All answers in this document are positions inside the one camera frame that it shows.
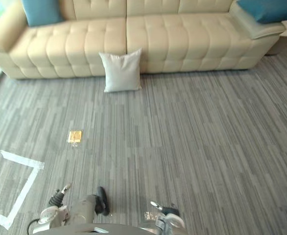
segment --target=tape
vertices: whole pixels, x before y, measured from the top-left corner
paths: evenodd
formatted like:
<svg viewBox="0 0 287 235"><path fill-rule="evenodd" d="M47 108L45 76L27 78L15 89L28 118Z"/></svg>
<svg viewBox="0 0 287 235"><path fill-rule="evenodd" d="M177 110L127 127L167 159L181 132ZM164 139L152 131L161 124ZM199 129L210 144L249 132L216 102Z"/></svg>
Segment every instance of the tape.
<svg viewBox="0 0 287 235"><path fill-rule="evenodd" d="M39 168L39 169L43 169L45 167L45 164L40 161L36 161L33 159L29 159L29 158L24 158L22 156L16 155L14 153L5 152L3 150L0 150L0 153L5 159L8 159L10 161L13 161L13 162L16 162L22 165L27 165L27 166L30 166L33 168Z"/></svg>
<svg viewBox="0 0 287 235"><path fill-rule="evenodd" d="M26 165L26 166L33 168L33 170L31 172L31 174L29 175L25 185L22 188L20 195L17 197L8 217L5 217L5 216L0 214L0 225L5 227L7 230L9 230L9 228L12 226L14 219L15 219L18 211L20 210L31 186L34 183L39 170L44 169L45 163L42 163L40 161L36 161L33 159L25 158L25 157L22 157L22 156L13 154L13 153L5 152L3 150L0 150L0 152L1 152L2 156L9 161L16 162L16 163Z"/></svg>

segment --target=sofa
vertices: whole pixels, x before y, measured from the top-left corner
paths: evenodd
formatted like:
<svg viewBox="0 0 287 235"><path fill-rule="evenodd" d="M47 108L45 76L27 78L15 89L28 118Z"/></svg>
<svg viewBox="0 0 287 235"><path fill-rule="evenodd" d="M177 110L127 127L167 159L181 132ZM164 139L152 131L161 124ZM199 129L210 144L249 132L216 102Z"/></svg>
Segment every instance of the sofa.
<svg viewBox="0 0 287 235"><path fill-rule="evenodd" d="M60 0L65 21L29 27L20 0L0 18L0 67L11 78L105 75L99 52L143 49L141 73L254 67L285 31L233 0Z"/></svg>

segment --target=small yellow object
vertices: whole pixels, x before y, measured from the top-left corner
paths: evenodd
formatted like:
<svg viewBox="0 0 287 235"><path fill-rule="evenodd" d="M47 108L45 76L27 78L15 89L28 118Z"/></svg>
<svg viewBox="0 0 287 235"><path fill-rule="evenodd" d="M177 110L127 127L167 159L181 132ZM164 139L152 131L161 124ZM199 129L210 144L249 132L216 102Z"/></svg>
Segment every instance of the small yellow object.
<svg viewBox="0 0 287 235"><path fill-rule="evenodd" d="M70 131L68 143L79 143L81 140L81 131Z"/></svg>

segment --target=teal pillow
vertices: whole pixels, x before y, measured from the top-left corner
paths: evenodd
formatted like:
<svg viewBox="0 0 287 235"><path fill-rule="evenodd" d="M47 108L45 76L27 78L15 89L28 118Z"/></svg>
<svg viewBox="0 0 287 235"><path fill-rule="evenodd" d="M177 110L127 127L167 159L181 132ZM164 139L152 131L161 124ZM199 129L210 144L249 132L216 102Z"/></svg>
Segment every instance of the teal pillow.
<svg viewBox="0 0 287 235"><path fill-rule="evenodd" d="M287 21L287 0L239 0L237 3L259 23Z"/></svg>
<svg viewBox="0 0 287 235"><path fill-rule="evenodd" d="M63 21L58 0L22 0L30 27Z"/></svg>

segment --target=sofa armrest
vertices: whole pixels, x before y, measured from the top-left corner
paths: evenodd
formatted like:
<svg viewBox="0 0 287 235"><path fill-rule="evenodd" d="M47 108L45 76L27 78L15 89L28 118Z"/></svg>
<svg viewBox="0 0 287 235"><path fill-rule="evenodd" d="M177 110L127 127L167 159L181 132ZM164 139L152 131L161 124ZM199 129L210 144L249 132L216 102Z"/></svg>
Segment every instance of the sofa armrest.
<svg viewBox="0 0 287 235"><path fill-rule="evenodd" d="M8 52L27 25L20 0L15 1L0 17L0 52Z"/></svg>
<svg viewBox="0 0 287 235"><path fill-rule="evenodd" d="M239 25L246 31L251 39L262 38L269 35L281 34L286 29L282 23L261 24L245 12L238 4L233 1L230 15L236 19Z"/></svg>

